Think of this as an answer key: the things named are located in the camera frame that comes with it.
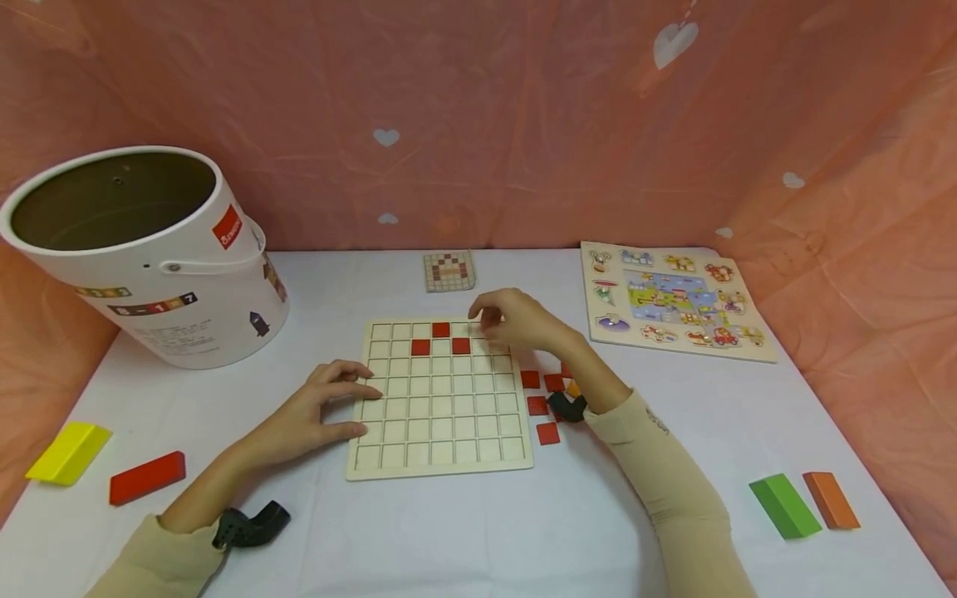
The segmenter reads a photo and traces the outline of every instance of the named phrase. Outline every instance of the container rim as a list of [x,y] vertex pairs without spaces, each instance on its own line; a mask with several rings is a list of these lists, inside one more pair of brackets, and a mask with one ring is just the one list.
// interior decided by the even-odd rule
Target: container rim
[[[16,207],[33,191],[34,189],[40,187],[42,184],[53,179],[54,177],[76,168],[77,166],[82,166],[84,164],[89,164],[91,162],[97,162],[104,158],[113,158],[115,156],[126,156],[130,154],[146,154],[146,153],[169,153],[169,154],[180,154],[184,156],[189,156],[196,160],[199,160],[206,166],[208,166],[213,175],[216,177],[215,185],[210,192],[210,196],[189,216],[180,220],[171,227],[157,231],[151,235],[144,236],[132,241],[127,241],[121,243],[120,245],[111,245],[109,247],[97,247],[97,249],[83,249],[83,250],[74,250],[74,251],[61,251],[56,249],[47,249],[44,247],[37,247],[31,243],[27,243],[21,239],[14,231],[11,221],[13,219],[13,212],[16,210]],[[5,241],[10,243],[16,250],[24,252],[26,254],[33,255],[47,255],[55,257],[64,257],[64,256],[87,256],[87,255],[103,255],[111,254],[113,252],[121,251],[124,249],[129,249],[131,247],[136,247],[137,245],[142,245],[148,241],[152,241],[164,234],[171,233],[178,229],[181,229],[188,225],[190,222],[199,217],[201,213],[220,193],[223,188],[223,172],[219,169],[219,165],[216,164],[211,158],[205,156],[204,154],[199,153],[198,151],[193,151],[191,149],[186,149],[184,147],[176,147],[175,145],[128,145],[124,147],[114,147],[113,149],[104,149],[103,151],[97,151],[92,154],[84,154],[78,158],[68,160],[66,162],[61,162],[55,166],[51,166],[46,170],[36,174],[31,177],[27,182],[21,184],[19,187],[13,190],[13,193],[7,197],[7,201],[0,206],[0,237],[3,237]]]

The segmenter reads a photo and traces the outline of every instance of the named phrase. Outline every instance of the pink fabric backdrop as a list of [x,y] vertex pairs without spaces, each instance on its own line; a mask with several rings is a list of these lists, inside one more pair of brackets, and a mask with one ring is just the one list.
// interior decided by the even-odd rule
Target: pink fabric backdrop
[[[176,144],[272,249],[716,245],[957,591],[956,11],[0,0],[0,192]],[[113,330],[0,263],[2,518]]]

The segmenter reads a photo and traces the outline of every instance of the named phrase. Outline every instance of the wooden grid board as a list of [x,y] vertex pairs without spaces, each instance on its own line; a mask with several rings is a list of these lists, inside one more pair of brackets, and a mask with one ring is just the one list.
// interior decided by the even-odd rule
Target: wooden grid board
[[472,252],[449,252],[422,256],[425,288],[429,293],[468,291],[476,285]]
[[356,404],[368,433],[349,441],[346,479],[532,467],[518,360],[477,322],[370,321],[363,356],[384,396]]
[[776,363],[733,259],[582,242],[591,338]]

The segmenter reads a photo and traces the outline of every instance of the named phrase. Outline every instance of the container handle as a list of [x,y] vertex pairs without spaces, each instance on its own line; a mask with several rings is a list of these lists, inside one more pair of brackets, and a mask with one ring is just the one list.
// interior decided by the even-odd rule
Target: container handle
[[255,254],[239,261],[225,263],[171,259],[160,263],[160,271],[163,272],[163,274],[173,276],[208,277],[239,272],[240,270],[249,268],[255,262],[259,261],[262,257],[262,253],[266,251],[266,233],[263,232],[255,220],[249,216],[246,216],[246,219],[250,224],[250,230],[253,232],[253,236],[256,238],[256,244],[259,247],[259,250]]

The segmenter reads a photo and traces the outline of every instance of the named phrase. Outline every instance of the yellow wooden block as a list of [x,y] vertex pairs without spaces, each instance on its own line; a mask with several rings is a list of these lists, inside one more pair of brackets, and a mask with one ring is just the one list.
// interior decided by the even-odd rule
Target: yellow wooden block
[[68,422],[27,472],[27,478],[74,485],[112,435],[100,426]]

